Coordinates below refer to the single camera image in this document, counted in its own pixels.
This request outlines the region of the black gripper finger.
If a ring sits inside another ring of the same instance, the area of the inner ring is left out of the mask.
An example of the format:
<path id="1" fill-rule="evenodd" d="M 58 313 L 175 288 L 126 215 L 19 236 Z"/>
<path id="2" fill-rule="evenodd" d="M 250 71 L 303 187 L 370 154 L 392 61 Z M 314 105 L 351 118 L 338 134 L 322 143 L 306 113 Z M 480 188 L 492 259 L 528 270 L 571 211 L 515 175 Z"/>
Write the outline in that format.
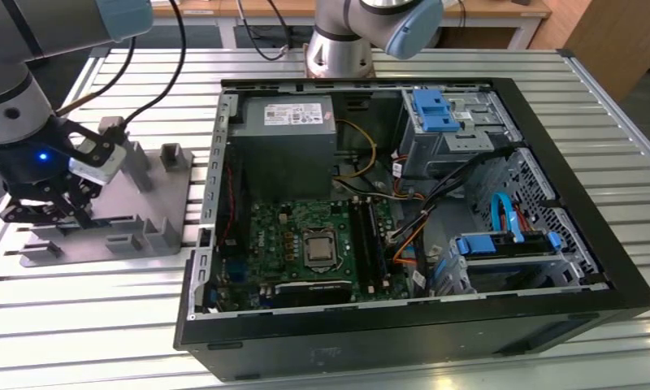
<path id="1" fill-rule="evenodd" d="M 100 186 L 83 178 L 64 178 L 66 215 L 71 216 L 80 228 L 95 226 L 90 217 L 91 200 L 100 194 Z"/>
<path id="2" fill-rule="evenodd" d="M 64 218 L 64 198 L 40 191 L 7 192 L 0 198 L 0 219 L 6 223 L 54 223 Z"/>

